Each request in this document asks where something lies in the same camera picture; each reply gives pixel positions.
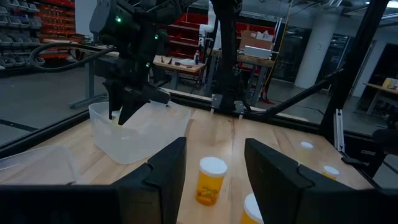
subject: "white wall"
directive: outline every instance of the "white wall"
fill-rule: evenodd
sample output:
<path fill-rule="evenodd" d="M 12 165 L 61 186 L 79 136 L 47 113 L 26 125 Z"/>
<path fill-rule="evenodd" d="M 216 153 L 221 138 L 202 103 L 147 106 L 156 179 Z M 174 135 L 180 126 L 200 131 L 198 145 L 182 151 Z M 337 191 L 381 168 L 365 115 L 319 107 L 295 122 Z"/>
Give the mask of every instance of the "white wall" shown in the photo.
<path fill-rule="evenodd" d="M 97 0 L 75 0 L 76 33 L 93 38 L 90 32 L 90 21 L 96 5 Z"/>

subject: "bottle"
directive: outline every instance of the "bottle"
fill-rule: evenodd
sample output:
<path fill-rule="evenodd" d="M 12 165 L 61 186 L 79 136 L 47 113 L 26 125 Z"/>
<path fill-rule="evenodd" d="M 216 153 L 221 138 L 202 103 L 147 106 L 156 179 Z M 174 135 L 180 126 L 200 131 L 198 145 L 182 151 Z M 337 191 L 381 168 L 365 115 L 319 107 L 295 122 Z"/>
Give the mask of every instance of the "bottle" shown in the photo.
<path fill-rule="evenodd" d="M 197 52 L 195 53 L 193 60 L 195 61 L 195 65 L 199 64 L 199 50 L 197 50 Z"/>

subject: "translucent plastic container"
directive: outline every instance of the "translucent plastic container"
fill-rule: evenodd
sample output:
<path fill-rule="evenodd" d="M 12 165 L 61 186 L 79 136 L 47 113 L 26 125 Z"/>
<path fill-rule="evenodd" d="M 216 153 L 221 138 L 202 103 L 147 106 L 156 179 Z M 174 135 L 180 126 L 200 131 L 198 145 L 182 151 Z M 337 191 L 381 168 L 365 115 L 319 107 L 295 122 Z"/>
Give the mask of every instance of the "translucent plastic container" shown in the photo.
<path fill-rule="evenodd" d="M 68 148 L 47 146 L 0 159 L 0 184 L 69 184 L 80 174 Z"/>
<path fill-rule="evenodd" d="M 123 126 L 108 119 L 108 102 L 90 105 L 94 143 L 120 164 L 151 156 L 184 136 L 191 111 L 169 102 L 145 104 Z"/>

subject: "black metal beam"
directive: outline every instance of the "black metal beam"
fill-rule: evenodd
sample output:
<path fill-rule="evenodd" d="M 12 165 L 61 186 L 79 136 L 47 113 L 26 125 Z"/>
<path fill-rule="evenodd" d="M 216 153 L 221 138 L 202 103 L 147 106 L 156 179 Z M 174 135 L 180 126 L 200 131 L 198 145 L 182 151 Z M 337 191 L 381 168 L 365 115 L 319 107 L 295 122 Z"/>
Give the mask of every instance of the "black metal beam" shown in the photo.
<path fill-rule="evenodd" d="M 371 45 L 388 2 L 389 0 L 371 0 L 369 3 L 356 33 L 351 52 L 347 55 L 346 64 L 343 66 L 344 71 L 342 71 L 334 84 L 333 95 L 320 125 L 320 134 L 326 137 L 330 143 L 334 141 L 333 115 L 336 109 L 343 109 L 344 107 L 349 91 Z"/>
<path fill-rule="evenodd" d="M 262 117 L 267 120 L 276 114 L 282 112 L 283 110 L 286 110 L 287 108 L 293 106 L 294 104 L 306 99 L 307 97 L 311 96 L 312 94 L 319 92 L 322 88 L 324 88 L 326 85 L 329 85 L 334 79 L 337 78 L 337 76 L 340 75 L 342 69 L 339 71 L 335 71 L 328 76 L 326 76 L 323 80 L 318 82 L 317 84 L 311 86 L 310 88 L 304 90 L 303 92 L 295 95 L 294 97 L 288 99 L 287 101 L 271 108 L 268 109 Z"/>

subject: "white cap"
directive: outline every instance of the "white cap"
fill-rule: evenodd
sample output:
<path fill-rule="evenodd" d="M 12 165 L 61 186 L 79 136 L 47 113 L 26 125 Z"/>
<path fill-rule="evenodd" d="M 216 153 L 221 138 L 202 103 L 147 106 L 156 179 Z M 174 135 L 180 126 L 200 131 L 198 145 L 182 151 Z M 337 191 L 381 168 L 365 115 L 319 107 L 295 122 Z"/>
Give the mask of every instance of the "white cap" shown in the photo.
<path fill-rule="evenodd" d="M 313 145 L 309 142 L 301 142 L 301 146 L 306 149 L 313 149 Z"/>
<path fill-rule="evenodd" d="M 324 166 L 323 169 L 327 174 L 332 175 L 334 177 L 339 174 L 338 170 L 336 170 L 334 167 L 331 166 Z"/>
<path fill-rule="evenodd" d="M 262 221 L 261 212 L 257 204 L 256 197 L 254 196 L 253 193 L 249 194 L 244 199 L 244 211 L 254 221 L 262 224 L 264 223 Z"/>
<path fill-rule="evenodd" d="M 200 160 L 200 171 L 210 177 L 223 177 L 228 170 L 226 163 L 216 157 L 204 157 Z"/>

